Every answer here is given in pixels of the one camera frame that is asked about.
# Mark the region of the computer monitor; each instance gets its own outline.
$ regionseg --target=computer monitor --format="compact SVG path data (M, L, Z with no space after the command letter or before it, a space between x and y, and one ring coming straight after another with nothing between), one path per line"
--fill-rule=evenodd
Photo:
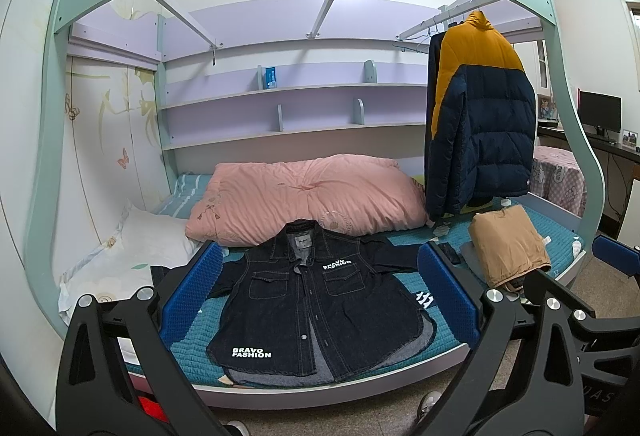
M595 127L600 136L604 136L605 129L620 132L622 98L599 93L578 92L578 116L585 126Z

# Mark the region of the blue box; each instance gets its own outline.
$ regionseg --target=blue box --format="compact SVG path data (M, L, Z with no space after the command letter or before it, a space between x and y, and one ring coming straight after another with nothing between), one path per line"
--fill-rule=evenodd
M278 83L276 81L276 68L265 68L264 69L264 81L265 81L265 89L273 90L278 87Z

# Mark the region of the pink checkered tablecloth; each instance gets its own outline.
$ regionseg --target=pink checkered tablecloth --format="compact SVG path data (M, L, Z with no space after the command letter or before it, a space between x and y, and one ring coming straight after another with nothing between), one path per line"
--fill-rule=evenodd
M536 146L529 191L577 216L584 213L587 187L571 151Z

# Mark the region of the photo frame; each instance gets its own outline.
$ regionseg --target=photo frame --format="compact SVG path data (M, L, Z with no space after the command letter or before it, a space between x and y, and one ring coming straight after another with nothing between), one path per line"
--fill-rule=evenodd
M622 130L622 145L635 149L638 145L638 133L635 131Z
M552 96L538 95L538 120L546 122L558 121L558 108Z

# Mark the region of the denim shirt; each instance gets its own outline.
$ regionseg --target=denim shirt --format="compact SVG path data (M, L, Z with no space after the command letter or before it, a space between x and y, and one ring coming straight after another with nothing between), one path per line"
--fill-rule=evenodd
M430 344L435 323L392 275L416 272L419 249L382 236L352 238L313 221L289 223L224 264L209 297L230 297L209 357L248 374L309 376L316 373L313 339L342 380L375 368L425 325L433 327Z

